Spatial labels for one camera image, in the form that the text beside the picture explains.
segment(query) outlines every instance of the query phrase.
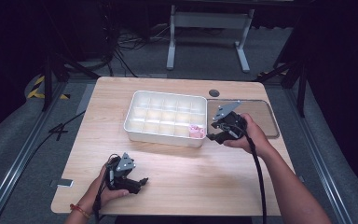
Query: person's right hand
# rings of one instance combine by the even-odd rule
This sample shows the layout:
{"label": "person's right hand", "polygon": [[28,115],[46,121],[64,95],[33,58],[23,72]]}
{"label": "person's right hand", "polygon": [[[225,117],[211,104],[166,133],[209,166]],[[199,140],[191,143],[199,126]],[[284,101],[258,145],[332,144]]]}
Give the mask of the person's right hand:
{"label": "person's right hand", "polygon": [[[241,114],[241,117],[243,117],[248,123],[246,132],[255,143],[257,156],[263,159],[264,156],[269,151],[271,151],[272,145],[269,143],[269,140],[267,139],[263,130],[261,130],[261,128],[253,121],[252,117],[249,114]],[[245,136],[238,140],[226,140],[223,145],[225,145],[226,147],[240,147],[248,153],[252,153],[248,140]]]}

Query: black cable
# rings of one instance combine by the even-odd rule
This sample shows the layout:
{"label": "black cable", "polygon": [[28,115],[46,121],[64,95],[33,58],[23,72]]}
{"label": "black cable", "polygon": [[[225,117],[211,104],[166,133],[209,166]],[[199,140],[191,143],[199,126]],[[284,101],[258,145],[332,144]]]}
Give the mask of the black cable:
{"label": "black cable", "polygon": [[[112,160],[112,156],[118,156],[118,154],[112,154],[110,155],[109,159],[107,160],[107,163],[108,164],[111,160]],[[103,179],[101,180],[101,184],[100,184],[100,187],[98,188],[98,192],[97,192],[97,195],[95,196],[95,201],[94,201],[94,204],[92,205],[92,211],[94,212],[94,217],[95,217],[95,223],[96,224],[99,224],[101,219],[104,218],[104,216],[101,216],[100,217],[100,210],[101,210],[101,195],[103,193],[103,190],[106,188],[106,186],[104,186],[104,181],[105,181],[105,177],[107,175],[107,172],[108,172],[108,167],[106,166],[106,169],[105,169],[105,172],[103,173]]]}
{"label": "black cable", "polygon": [[117,52],[116,49],[115,49],[115,52],[117,53],[118,58],[124,63],[124,65],[126,65],[127,69],[131,72],[131,74],[132,74],[134,77],[138,77],[138,76],[136,76],[136,75],[132,72],[132,70],[129,68],[129,66],[126,64],[126,62],[124,62],[123,58],[121,58],[120,54]]}
{"label": "black cable", "polygon": [[259,182],[259,187],[260,187],[261,206],[263,209],[263,224],[266,224],[267,223],[266,192],[264,189],[263,172],[261,171],[260,161],[258,160],[257,153],[255,151],[255,143],[254,143],[253,139],[251,137],[249,137],[248,133],[245,130],[237,127],[236,125],[228,125],[228,126],[240,130],[243,133],[243,135],[246,137],[246,140],[249,143],[249,147],[251,148],[252,156],[255,161],[255,168],[257,170],[258,182]]}
{"label": "black cable", "polygon": [[[68,124],[69,122],[71,122],[72,120],[76,119],[77,117],[79,117],[80,115],[84,114],[86,111],[83,111],[81,112],[80,114],[78,114],[77,116],[75,116],[74,118],[66,121],[62,126],[64,126],[65,124]],[[28,157],[27,161],[25,162],[24,164],[24,167],[22,168],[22,170],[20,171],[19,173],[19,177],[18,177],[18,180],[20,180],[22,174],[24,173],[25,169],[27,168],[28,164],[30,163],[31,159],[34,157],[34,154],[36,154],[36,152],[39,150],[39,148],[41,148],[43,146],[43,144],[48,141],[48,139],[55,133],[50,133],[35,149],[34,149],[34,152],[31,154],[30,157]],[[19,181],[15,181],[14,185],[13,185],[13,189],[16,188],[17,184],[19,183]],[[6,201],[5,201],[5,204],[4,204],[4,207],[6,207],[6,204],[7,202],[9,201],[11,195],[13,193],[13,190],[9,193]]]}

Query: person's left hand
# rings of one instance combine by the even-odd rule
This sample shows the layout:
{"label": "person's left hand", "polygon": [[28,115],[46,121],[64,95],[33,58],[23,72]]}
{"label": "person's left hand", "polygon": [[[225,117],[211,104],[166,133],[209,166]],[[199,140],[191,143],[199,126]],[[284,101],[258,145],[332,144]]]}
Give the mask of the person's left hand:
{"label": "person's left hand", "polygon": [[[95,197],[98,194],[98,190],[104,178],[104,173],[106,170],[106,166],[104,165],[100,171],[100,174],[97,178],[92,181],[89,185],[89,189],[84,194],[84,196],[80,199],[79,205],[82,205],[84,209],[87,210],[89,214],[92,214],[92,206],[94,205]],[[106,186],[106,183],[103,182],[103,193],[101,194],[101,207],[104,207],[108,202],[124,197],[129,194],[126,189],[117,189],[117,190],[110,190]]]}

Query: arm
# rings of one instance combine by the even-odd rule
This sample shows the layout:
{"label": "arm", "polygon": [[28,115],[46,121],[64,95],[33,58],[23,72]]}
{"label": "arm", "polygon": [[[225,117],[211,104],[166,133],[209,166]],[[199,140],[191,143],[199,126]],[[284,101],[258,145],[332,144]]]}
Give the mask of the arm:
{"label": "arm", "polygon": [[[255,143],[257,155],[267,166],[284,223],[331,223],[325,211],[270,144],[260,127],[248,114],[241,116],[248,122],[247,132]],[[227,140],[224,145],[240,147],[251,153],[245,137]]]}
{"label": "arm", "polygon": [[[79,206],[86,214],[92,216],[92,206],[94,205],[95,197],[97,196],[98,189],[101,185],[103,180],[103,175],[105,171],[105,166],[103,166],[100,174],[92,183],[89,185],[89,189],[86,191],[84,196],[79,200],[76,204]],[[109,190],[104,189],[101,195],[101,207],[104,207],[109,201],[126,196],[129,192],[126,189],[119,189],[119,190]],[[77,210],[72,210],[69,214],[68,218],[65,220],[65,224],[71,223],[87,223],[88,219],[84,216],[81,212]]]}

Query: bracelet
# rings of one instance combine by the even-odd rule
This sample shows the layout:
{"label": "bracelet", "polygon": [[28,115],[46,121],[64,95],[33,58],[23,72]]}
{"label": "bracelet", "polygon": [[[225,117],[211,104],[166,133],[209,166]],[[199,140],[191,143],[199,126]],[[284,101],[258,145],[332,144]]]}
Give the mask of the bracelet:
{"label": "bracelet", "polygon": [[87,214],[85,211],[83,211],[83,209],[81,209],[81,207],[79,207],[78,205],[74,205],[71,203],[70,207],[71,207],[71,210],[79,211],[81,214],[83,214],[84,217],[86,217],[87,219],[90,219],[90,215]]}

